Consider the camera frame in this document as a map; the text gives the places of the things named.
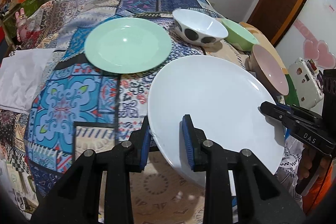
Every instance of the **heart sticker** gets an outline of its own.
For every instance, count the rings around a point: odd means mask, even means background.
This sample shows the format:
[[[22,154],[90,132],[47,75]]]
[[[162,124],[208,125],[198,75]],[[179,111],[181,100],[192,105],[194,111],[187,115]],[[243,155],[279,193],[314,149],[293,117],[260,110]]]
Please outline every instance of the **heart sticker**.
[[[303,58],[312,59],[314,61],[318,60],[320,57],[317,45],[311,40],[306,39],[303,43]]]
[[[316,64],[324,69],[333,69],[336,65],[336,58],[329,52],[328,45],[323,40],[320,40],[317,49],[320,56]]]

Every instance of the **pink bowl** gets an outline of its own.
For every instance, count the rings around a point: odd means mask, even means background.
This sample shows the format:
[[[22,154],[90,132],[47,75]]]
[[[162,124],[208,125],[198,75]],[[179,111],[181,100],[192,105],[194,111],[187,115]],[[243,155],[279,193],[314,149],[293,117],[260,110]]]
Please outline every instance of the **pink bowl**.
[[[271,95],[287,95],[289,92],[286,76],[278,62],[264,47],[253,45],[250,69]]]

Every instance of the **door frame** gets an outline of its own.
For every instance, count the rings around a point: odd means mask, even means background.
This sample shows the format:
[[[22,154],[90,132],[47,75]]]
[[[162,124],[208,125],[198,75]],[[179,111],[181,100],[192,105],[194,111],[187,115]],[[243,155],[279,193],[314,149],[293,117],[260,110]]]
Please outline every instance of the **door frame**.
[[[288,17],[285,19],[283,24],[281,25],[280,29],[278,32],[275,34],[275,36],[271,39],[270,43],[275,47],[277,44],[279,44],[280,40],[283,38],[283,36],[286,34],[288,29],[292,26],[294,23],[295,19],[298,17],[300,11],[302,10],[304,4],[306,3],[307,0],[297,0],[293,9],[289,13]],[[250,23],[256,13],[258,12],[258,9],[260,8],[263,0],[259,0],[256,7],[254,8],[251,16],[249,17],[247,23]]]

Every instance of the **pink figurine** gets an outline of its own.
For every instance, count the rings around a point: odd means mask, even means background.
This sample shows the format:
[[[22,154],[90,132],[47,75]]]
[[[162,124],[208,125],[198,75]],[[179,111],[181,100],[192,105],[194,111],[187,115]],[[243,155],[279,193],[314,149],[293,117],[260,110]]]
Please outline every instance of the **pink figurine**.
[[[25,10],[23,8],[20,9],[19,12],[15,13],[16,18],[16,36],[17,40],[21,42],[21,44],[26,40],[27,35],[27,16],[25,14]]]

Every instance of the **bolt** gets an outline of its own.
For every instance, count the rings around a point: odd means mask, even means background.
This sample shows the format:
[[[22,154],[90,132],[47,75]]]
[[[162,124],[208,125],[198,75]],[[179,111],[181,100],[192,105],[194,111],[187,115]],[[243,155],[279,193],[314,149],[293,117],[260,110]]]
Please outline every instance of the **bolt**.
[[[130,147],[132,145],[132,143],[130,141],[124,141],[124,142],[121,143],[121,145],[123,147]]]
[[[203,142],[203,145],[206,147],[211,147],[213,145],[213,142],[211,140],[205,140]]]
[[[246,156],[246,157],[249,157],[249,156],[251,156],[252,155],[252,152],[251,152],[251,150],[250,149],[243,149],[242,151],[241,151],[241,153],[244,155],[244,156]]]
[[[93,155],[93,150],[88,149],[84,151],[84,156],[91,157]]]

